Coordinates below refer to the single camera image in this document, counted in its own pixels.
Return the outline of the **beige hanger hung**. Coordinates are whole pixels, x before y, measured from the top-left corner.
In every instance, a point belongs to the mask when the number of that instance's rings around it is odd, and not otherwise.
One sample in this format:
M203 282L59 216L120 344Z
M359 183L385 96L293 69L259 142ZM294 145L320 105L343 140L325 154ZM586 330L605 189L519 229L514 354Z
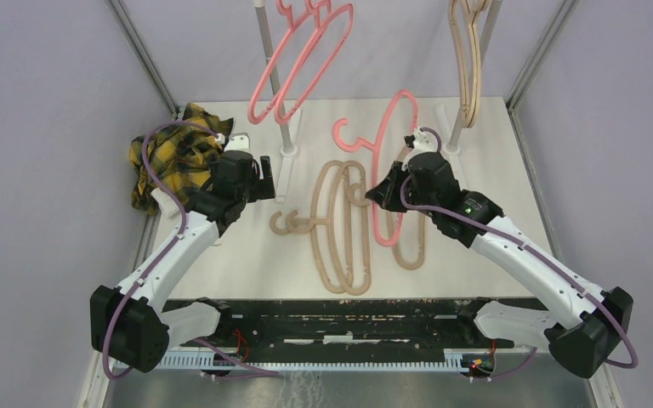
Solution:
M482 85L482 46L478 22L480 16L491 6L491 1L461 1L461 6L465 19L471 69L467 80L466 98L463 102L463 126L471 128L476 123L480 109Z
M463 102L466 98L467 80L471 72L469 67L470 57L468 39L465 29L465 19L461 1L451 0L447 9L447 19L450 26L453 47L457 61L458 87L459 87L459 114L463 120Z

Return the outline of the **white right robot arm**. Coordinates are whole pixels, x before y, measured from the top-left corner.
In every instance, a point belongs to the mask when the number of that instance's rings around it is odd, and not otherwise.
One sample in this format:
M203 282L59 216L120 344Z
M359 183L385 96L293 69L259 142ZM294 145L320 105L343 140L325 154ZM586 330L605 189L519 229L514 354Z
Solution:
M478 347L488 338L546 350L569 373L590 378L602 365L635 369L628 337L633 297L605 290L541 249L486 195L461 188L436 152L393 163L366 198L392 213L419 212L444 236L489 259L516 279L542 309L481 299L457 323L459 340Z

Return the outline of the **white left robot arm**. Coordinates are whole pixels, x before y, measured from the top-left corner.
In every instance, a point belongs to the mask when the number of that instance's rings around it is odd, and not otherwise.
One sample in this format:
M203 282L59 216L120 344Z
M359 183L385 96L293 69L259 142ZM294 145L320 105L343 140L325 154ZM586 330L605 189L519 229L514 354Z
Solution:
M117 286L97 287L89 301L91 345L102 354L105 373L116 378L109 360L129 370L153 370L165 353L207 339L231 340L229 307L206 298L165 310L173 289L193 263L241 216L249 203L275 198L269 156L226 151L210 166L211 176L188 201L182 219L161 246Z

